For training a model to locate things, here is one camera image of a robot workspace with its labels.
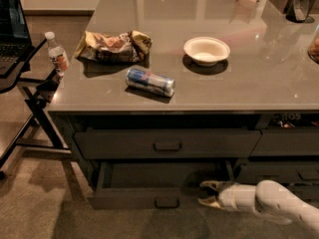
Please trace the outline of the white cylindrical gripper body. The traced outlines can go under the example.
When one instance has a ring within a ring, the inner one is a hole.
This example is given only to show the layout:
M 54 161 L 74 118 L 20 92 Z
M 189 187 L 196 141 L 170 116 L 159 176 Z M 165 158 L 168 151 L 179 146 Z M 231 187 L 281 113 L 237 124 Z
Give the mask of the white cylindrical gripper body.
M 256 213 L 256 187 L 234 182 L 221 182 L 217 189 L 217 202 L 227 211 Z

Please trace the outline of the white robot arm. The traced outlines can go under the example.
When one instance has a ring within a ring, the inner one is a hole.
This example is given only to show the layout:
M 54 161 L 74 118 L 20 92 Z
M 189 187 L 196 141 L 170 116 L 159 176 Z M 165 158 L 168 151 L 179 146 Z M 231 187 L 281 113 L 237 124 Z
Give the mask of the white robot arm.
M 256 185 L 232 181 L 203 181 L 216 195 L 199 198 L 201 205 L 226 211 L 248 212 L 278 224 L 295 222 L 315 236 L 319 235 L 319 209 L 304 202 L 286 187 L 273 180 Z

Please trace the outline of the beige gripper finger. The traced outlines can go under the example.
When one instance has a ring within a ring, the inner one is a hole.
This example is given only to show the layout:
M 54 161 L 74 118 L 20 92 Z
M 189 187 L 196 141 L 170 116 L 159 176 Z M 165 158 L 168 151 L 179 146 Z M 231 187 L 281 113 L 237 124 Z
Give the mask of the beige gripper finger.
M 216 181 L 216 180 L 206 180 L 199 184 L 202 188 L 210 188 L 216 192 L 220 192 L 221 190 L 225 189 L 228 184 L 226 181 Z
M 210 196 L 207 198 L 198 198 L 197 201 L 199 204 L 207 206 L 207 207 L 218 208 L 218 209 L 221 208 L 221 205 L 215 196 Z

